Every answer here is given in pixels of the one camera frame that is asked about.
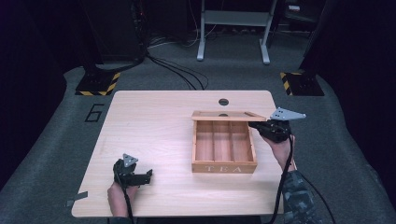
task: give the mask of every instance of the gray carpet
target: gray carpet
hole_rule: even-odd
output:
[[[332,88],[318,77],[323,97],[285,93],[279,73],[298,71],[306,37],[276,35],[269,49],[270,65],[262,63],[259,38],[233,35],[208,40],[203,62],[196,61],[198,43],[189,48],[161,45],[149,52],[204,74],[209,79],[208,90],[267,90],[276,106],[305,113],[307,119],[291,123],[296,135],[295,160],[325,197],[337,223],[394,223],[395,211],[375,171],[349,135]],[[113,97],[76,96],[75,87],[83,75],[82,68],[64,74],[67,91],[62,103],[0,193],[0,223],[106,223],[105,218],[72,217],[70,208],[64,207],[78,193]],[[176,74],[146,59],[121,72],[115,91],[188,89]],[[98,122],[84,122],[93,104],[103,104],[96,107],[103,113]],[[319,196],[316,203],[324,223],[331,223]],[[283,223],[282,216],[277,223]]]

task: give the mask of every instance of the box lid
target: box lid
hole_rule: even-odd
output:
[[[193,120],[266,121],[266,118],[248,111],[202,111],[192,113]]]

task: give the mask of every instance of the wooden table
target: wooden table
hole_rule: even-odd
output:
[[[230,103],[220,105],[221,98]],[[194,110],[244,110],[269,118],[276,107],[269,91],[116,92],[78,191],[88,197],[74,203],[73,216],[111,217],[106,190],[123,153],[139,159],[136,174],[153,170],[151,183],[136,193],[135,217],[272,214],[281,170],[257,131],[254,174],[191,171]]]

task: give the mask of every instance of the black hole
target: black hole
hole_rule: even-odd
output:
[[[219,99],[219,104],[220,105],[228,105],[228,103],[230,103],[230,102],[227,99],[224,99],[224,98]]]

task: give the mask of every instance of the box divider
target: box divider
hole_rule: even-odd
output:
[[[216,161],[216,150],[215,150],[215,121],[212,120],[212,158],[213,161]]]
[[[230,121],[230,157],[231,161],[235,161],[235,157],[233,154],[233,123]]]

